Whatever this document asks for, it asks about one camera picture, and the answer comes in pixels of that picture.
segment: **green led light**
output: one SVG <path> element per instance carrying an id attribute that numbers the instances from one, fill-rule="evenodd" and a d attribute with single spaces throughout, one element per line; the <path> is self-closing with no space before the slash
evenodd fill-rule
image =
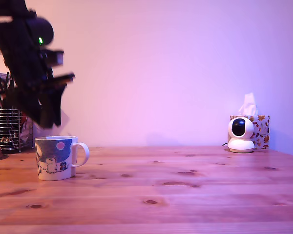
<path id="1" fill-rule="evenodd" d="M 38 38 L 38 40 L 39 40 L 39 45 L 42 45 L 43 44 L 42 38 Z"/>

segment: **tissue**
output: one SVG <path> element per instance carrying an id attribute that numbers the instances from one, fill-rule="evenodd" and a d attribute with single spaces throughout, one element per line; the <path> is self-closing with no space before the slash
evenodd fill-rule
<path id="1" fill-rule="evenodd" d="M 241 106 L 239 114 L 242 116 L 256 116 L 258 114 L 253 93 L 245 94 L 244 104 Z"/>

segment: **camera lens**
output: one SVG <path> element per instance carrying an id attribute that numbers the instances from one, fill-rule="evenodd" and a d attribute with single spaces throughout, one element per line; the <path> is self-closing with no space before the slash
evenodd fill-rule
<path id="1" fill-rule="evenodd" d="M 242 136 L 245 132 L 245 120 L 242 118 L 237 118 L 235 121 L 233 121 L 232 132 L 237 137 Z"/>

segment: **cartoon print on mug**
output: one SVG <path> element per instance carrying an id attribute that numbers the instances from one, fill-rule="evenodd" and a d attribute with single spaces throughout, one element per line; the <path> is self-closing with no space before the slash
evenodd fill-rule
<path id="1" fill-rule="evenodd" d="M 35 144 L 35 149 L 36 149 L 36 163 L 37 163 L 37 169 L 38 169 L 38 175 L 41 173 L 41 165 L 39 163 L 39 157 L 42 156 L 42 152 L 41 152 L 41 149 L 39 147 L 38 144 Z"/>
<path id="2" fill-rule="evenodd" d="M 60 163 L 60 171 L 65 171 L 68 168 L 68 165 L 66 165 L 66 162 Z"/>
<path id="3" fill-rule="evenodd" d="M 39 142 L 39 144 L 35 144 L 36 154 L 38 155 L 38 170 L 40 171 L 40 173 L 43 170 L 49 174 L 54 174 L 56 172 L 62 172 L 68 169 L 68 165 L 64 161 L 69 157 L 71 153 L 71 140 L 69 140 L 68 142 L 69 143 L 67 143 L 67 140 L 65 143 L 61 140 L 57 140 L 53 142 L 54 147 L 52 148 L 45 145 L 44 142 Z"/>
<path id="4" fill-rule="evenodd" d="M 48 164 L 47 165 L 47 172 L 48 173 L 56 173 L 58 166 L 55 158 L 47 158 L 45 162 Z"/>
<path id="5" fill-rule="evenodd" d="M 36 142 L 38 155 L 41 155 L 39 161 L 46 163 L 47 158 L 55 158 L 57 163 L 65 161 L 71 154 L 71 143 L 72 139 Z"/>

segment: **wire utensil holder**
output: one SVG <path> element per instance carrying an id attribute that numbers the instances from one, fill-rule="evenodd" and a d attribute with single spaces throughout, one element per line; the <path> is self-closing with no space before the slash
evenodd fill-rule
<path id="1" fill-rule="evenodd" d="M 27 126 L 31 123 L 30 127 L 26 128 L 26 131 L 29 131 L 26 140 L 21 138 L 22 132 L 25 131 L 25 123 L 21 123 L 23 118 L 26 118 Z M 0 109 L 0 147 L 3 150 L 19 150 L 19 152 L 25 147 L 34 148 L 33 122 L 28 117 L 22 116 L 20 110 Z"/>

